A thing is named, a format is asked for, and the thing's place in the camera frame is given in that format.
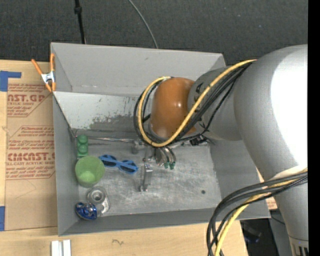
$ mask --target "blue sunglasses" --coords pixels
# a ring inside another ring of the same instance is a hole
[[[109,154],[104,154],[99,156],[99,159],[103,162],[105,167],[118,167],[121,171],[127,174],[134,174],[138,167],[132,160],[124,160],[122,162],[117,161],[117,159]]]

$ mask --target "blue tape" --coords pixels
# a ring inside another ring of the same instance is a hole
[[[0,231],[5,231],[5,207],[0,206]]]
[[[8,91],[8,78],[21,78],[21,72],[0,71],[0,91]]]

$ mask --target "wooden table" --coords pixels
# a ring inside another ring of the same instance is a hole
[[[44,72],[49,65],[41,63]],[[30,61],[0,60],[1,71],[22,72],[21,79],[10,83],[34,81],[37,73]],[[5,206],[7,93],[0,91],[0,207]],[[46,256],[54,240],[71,240],[73,256],[199,256],[207,255],[207,223],[139,230],[103,232],[59,237],[56,226],[0,232],[0,255]],[[226,256],[247,256],[241,225],[235,221],[222,246]]]

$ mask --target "yellow cable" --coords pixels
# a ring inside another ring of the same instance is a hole
[[[156,147],[156,148],[160,148],[160,147],[164,147],[166,145],[168,145],[169,143],[171,143],[178,135],[179,133],[185,128],[185,126],[187,125],[188,121],[190,120],[191,116],[194,114],[194,112],[196,111],[197,107],[200,105],[201,101],[204,99],[204,97],[206,96],[206,94],[209,92],[209,90],[216,84],[219,82],[219,80],[221,78],[223,78],[225,75],[227,75],[228,73],[230,73],[231,71],[247,64],[250,62],[254,62],[256,61],[256,59],[250,59],[250,60],[246,60],[246,61],[242,61],[236,65],[233,65],[231,67],[229,67],[228,69],[226,69],[224,72],[222,72],[219,76],[217,76],[207,87],[206,89],[203,91],[203,93],[200,95],[200,97],[198,98],[198,100],[195,102],[195,104],[193,105],[193,107],[191,108],[190,112],[188,113],[188,115],[185,117],[185,119],[183,120],[182,124],[179,126],[179,128],[176,130],[176,132],[166,141],[161,142],[161,143],[156,143],[154,141],[152,141],[145,133],[144,129],[143,129],[143,124],[142,124],[142,118],[141,118],[141,113],[142,113],[142,105],[144,102],[144,99],[148,93],[148,91],[153,87],[153,85],[155,83],[157,83],[160,80],[164,80],[169,78],[168,76],[163,76],[158,78],[157,80],[153,81],[144,91],[144,93],[142,94],[141,100],[139,102],[138,105],[138,125],[139,125],[139,130],[141,132],[141,135],[143,137],[143,139],[149,143],[151,146]]]
[[[308,168],[304,168],[302,171],[300,171],[299,173],[306,173],[308,171]],[[290,184],[294,181],[298,180],[297,178],[296,179],[292,179],[292,180],[288,180],[288,181],[285,181],[285,182],[280,182],[280,183],[277,183],[277,184],[274,184],[272,186],[270,186],[270,188],[274,188],[274,187],[279,187],[279,186],[283,186],[283,185],[287,185],[287,184]],[[261,193],[261,194],[256,194],[256,195],[253,195],[251,196],[248,200],[246,200],[244,203],[250,203],[251,201],[254,201],[256,199],[259,199],[265,195],[267,195],[269,193]],[[226,235],[227,235],[227,232],[229,230],[229,228],[231,227],[232,223],[235,221],[235,219],[244,211],[244,209],[246,209],[247,207],[249,206],[249,204],[247,205],[244,205],[242,207],[240,207],[239,209],[237,209],[233,215],[231,216],[231,218],[227,221],[227,223],[225,224],[222,232],[221,232],[221,235],[220,235],[220,238],[219,238],[219,241],[216,245],[216,248],[215,248],[215,251],[214,251],[214,255],[218,256],[220,251],[221,251],[221,247],[222,247],[222,244],[226,238]]]

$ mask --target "green cup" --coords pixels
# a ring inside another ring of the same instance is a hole
[[[97,184],[105,174],[104,163],[95,156],[87,155],[75,164],[75,176],[79,184],[91,188]]]

